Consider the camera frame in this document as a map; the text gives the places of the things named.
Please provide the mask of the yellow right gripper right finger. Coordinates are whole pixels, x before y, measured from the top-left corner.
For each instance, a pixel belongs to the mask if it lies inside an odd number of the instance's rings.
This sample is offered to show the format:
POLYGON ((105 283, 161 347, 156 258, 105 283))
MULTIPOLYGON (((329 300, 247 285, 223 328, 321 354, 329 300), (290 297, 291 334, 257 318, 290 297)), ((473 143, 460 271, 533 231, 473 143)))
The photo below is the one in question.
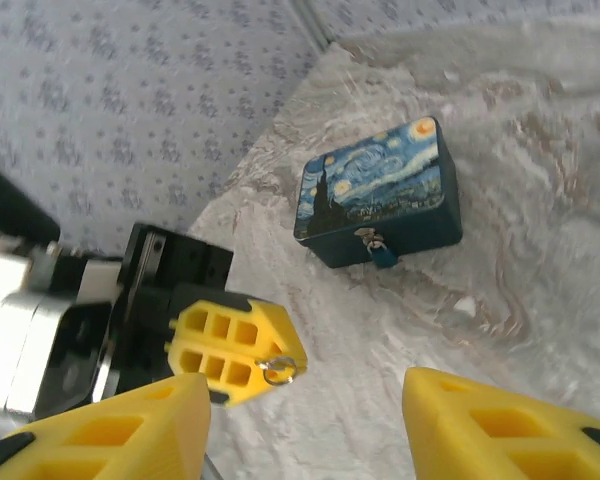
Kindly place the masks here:
POLYGON ((600 479, 600 420, 425 367, 402 409, 419 479, 600 479))

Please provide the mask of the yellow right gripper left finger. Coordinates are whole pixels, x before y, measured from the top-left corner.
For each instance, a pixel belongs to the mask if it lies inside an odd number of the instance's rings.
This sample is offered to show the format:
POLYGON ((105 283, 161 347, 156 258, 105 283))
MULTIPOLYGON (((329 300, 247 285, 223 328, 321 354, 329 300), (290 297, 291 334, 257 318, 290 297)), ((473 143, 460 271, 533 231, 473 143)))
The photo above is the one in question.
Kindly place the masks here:
POLYGON ((0 479, 198 479, 210 419, 206 378, 172 376, 0 439, 0 479))

